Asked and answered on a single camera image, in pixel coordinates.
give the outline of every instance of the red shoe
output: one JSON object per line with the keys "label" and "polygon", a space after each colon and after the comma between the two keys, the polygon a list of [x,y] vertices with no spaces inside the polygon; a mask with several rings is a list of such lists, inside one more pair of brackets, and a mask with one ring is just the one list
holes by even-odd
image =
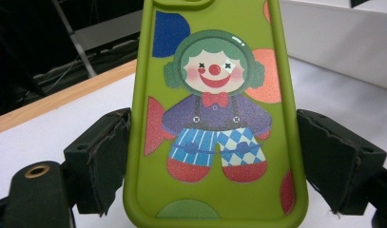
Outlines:
{"label": "red shoe", "polygon": [[252,182],[260,179],[267,170],[267,161],[223,167],[223,173],[235,182]]}
{"label": "red shoe", "polygon": [[168,158],[167,169],[169,174],[179,181],[197,182],[208,174],[210,166],[189,164]]}

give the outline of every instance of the pink circle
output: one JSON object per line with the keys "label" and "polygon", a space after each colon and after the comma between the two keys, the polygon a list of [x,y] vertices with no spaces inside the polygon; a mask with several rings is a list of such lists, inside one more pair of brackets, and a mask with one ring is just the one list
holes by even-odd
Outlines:
{"label": "pink circle", "polygon": [[199,68],[199,73],[204,74],[205,73],[205,68]]}

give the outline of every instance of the metal screw hole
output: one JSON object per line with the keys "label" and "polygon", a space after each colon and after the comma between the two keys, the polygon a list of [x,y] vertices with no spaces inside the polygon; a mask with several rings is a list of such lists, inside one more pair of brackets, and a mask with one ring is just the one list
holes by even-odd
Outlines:
{"label": "metal screw hole", "polygon": [[87,145],[79,145],[79,146],[77,146],[77,149],[78,149],[78,150],[85,150],[85,149],[87,149],[87,148],[88,148]]}
{"label": "metal screw hole", "polygon": [[374,153],[375,152],[375,150],[370,148],[370,147],[362,147],[361,149],[363,151],[365,151],[365,152],[368,152],[368,153]]}
{"label": "metal screw hole", "polygon": [[25,177],[28,179],[34,179],[45,175],[50,170],[50,166],[41,164],[33,166],[30,170],[25,173]]}

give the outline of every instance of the purple shirt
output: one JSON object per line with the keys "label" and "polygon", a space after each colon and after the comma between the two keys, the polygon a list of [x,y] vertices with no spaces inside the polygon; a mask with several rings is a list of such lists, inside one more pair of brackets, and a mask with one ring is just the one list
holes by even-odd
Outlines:
{"label": "purple shirt", "polygon": [[190,95],[163,115],[163,128],[178,135],[184,128],[225,131],[248,127],[254,135],[270,129],[271,117],[259,105],[241,94],[229,97],[228,106],[203,105],[202,97]]}

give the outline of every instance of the clown mouth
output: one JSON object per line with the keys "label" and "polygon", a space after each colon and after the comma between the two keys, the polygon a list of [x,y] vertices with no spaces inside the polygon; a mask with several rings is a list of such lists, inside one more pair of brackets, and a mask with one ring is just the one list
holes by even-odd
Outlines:
{"label": "clown mouth", "polygon": [[200,78],[202,79],[202,81],[205,83],[206,86],[219,88],[219,87],[225,86],[229,82],[231,75],[221,80],[209,80],[204,78],[202,75],[200,75]]}

